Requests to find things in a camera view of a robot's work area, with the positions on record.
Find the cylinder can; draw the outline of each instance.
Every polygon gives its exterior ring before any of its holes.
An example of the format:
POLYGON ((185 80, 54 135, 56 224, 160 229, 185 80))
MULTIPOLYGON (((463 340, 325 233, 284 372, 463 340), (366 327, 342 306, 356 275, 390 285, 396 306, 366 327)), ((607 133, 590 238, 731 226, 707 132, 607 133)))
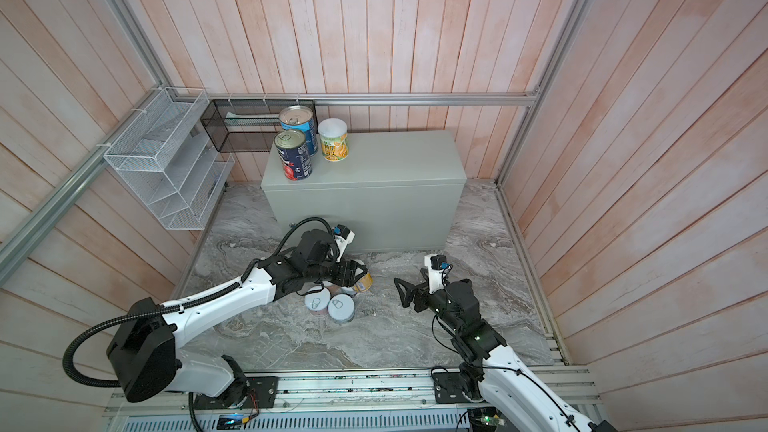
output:
POLYGON ((328 315, 337 324, 351 322, 355 318, 355 303, 349 295, 339 294, 328 303, 328 315))
POLYGON ((328 315, 328 303, 331 300, 331 292, 327 288, 320 286, 312 287, 314 293, 304 295, 304 305, 310 310, 312 315, 328 315))
POLYGON ((283 171, 290 180, 301 180, 312 173, 306 138, 298 130, 288 129, 275 136, 275 147, 283 160, 283 171))
POLYGON ((291 106, 286 107, 278 115, 283 129, 300 130, 306 139, 306 148, 310 155, 314 156, 317 152, 317 129, 315 128, 315 117, 309 107, 291 106))
POLYGON ((346 124, 341 119, 325 119, 317 127, 322 155, 332 162, 343 160, 350 153, 346 143, 346 124))

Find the gray box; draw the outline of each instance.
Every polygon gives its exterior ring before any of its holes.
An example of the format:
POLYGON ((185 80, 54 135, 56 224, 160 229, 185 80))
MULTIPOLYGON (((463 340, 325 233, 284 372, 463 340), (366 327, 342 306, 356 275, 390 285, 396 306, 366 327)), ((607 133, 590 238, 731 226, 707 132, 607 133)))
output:
MULTIPOLYGON (((277 221, 320 216, 355 233, 351 252, 441 249, 467 181, 451 134, 372 132, 349 134, 350 154, 329 162, 318 151, 312 174, 285 177, 273 146, 261 187, 277 221)), ((307 224, 294 233, 296 243, 307 224)))

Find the white can lid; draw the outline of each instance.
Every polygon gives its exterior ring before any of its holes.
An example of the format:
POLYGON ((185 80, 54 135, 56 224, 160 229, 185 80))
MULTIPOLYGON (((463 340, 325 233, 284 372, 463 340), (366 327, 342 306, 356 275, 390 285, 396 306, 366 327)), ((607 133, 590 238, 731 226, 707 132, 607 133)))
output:
POLYGON ((317 131, 324 137, 341 137, 346 134, 346 124, 341 119, 325 119, 317 126, 317 131))
MULTIPOLYGON (((320 290, 320 286, 312 287, 311 291, 320 290)), ((331 292, 327 288, 323 288, 321 291, 314 294, 307 294, 304 296, 304 305, 311 311, 321 311, 328 307, 328 302, 331 300, 331 292)))
POLYGON ((355 313, 355 302, 347 294, 335 295, 328 304, 328 314, 337 321, 348 321, 355 313))

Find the wooden wall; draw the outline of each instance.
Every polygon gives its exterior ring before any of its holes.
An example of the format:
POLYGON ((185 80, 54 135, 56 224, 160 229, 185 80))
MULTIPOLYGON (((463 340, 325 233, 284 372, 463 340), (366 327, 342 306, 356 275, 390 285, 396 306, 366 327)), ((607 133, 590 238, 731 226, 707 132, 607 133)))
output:
MULTIPOLYGON (((5 241, 154 81, 105 0, 0 0, 0 37, 5 241)), ((193 245, 102 173, 0 289, 2 428, 95 426, 111 390, 69 380, 64 350, 135 301, 166 299, 193 245)), ((101 333, 78 352, 86 374, 109 375, 109 340, 101 333)))
MULTIPOLYGON (((128 0, 174 85, 209 92, 524 92, 573 0, 128 0)), ((453 131, 496 177, 517 107, 331 107, 358 132, 453 131)), ((235 180, 258 180, 239 154, 235 180)))
POLYGON ((596 0, 504 184, 621 430, 768 429, 766 2, 596 0))

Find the blue tin can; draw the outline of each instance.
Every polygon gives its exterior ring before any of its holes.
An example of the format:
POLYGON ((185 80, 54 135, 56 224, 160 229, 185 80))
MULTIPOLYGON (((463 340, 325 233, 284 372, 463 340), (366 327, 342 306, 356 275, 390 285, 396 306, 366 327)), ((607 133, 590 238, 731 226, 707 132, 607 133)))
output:
POLYGON ((317 152, 317 127, 315 126, 315 117, 309 107, 291 106, 283 109, 278 115, 283 129, 295 129, 304 132, 306 147, 310 155, 314 156, 317 152))
POLYGON ((275 136, 275 147, 283 159, 283 171, 290 180, 301 180, 312 173, 310 151, 300 130, 283 130, 275 136))

